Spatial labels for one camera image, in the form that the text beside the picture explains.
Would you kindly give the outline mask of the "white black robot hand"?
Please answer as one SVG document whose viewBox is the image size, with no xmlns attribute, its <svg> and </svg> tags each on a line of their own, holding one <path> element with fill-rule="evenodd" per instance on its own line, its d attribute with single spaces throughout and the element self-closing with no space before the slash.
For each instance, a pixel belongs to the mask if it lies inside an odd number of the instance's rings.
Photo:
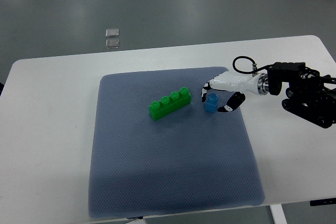
<svg viewBox="0 0 336 224">
<path fill-rule="evenodd" d="M 201 93 L 202 102 L 206 101 L 209 90 L 233 92 L 226 104 L 217 109 L 218 112 L 233 112 L 245 101 L 246 92 L 261 94 L 258 82 L 263 75 L 253 76 L 252 74 L 225 71 L 204 84 Z"/>
</svg>

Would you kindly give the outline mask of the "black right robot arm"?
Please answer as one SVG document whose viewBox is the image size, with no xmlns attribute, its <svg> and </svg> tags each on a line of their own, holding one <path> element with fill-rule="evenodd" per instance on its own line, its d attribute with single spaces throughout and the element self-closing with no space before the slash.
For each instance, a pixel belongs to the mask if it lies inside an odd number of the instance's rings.
<svg viewBox="0 0 336 224">
<path fill-rule="evenodd" d="M 319 127 L 327 129 L 335 124 L 335 78 L 308 68 L 304 62 L 276 62 L 261 68 L 267 71 L 268 92 L 279 95 L 282 84 L 288 83 L 282 107 Z"/>
</svg>

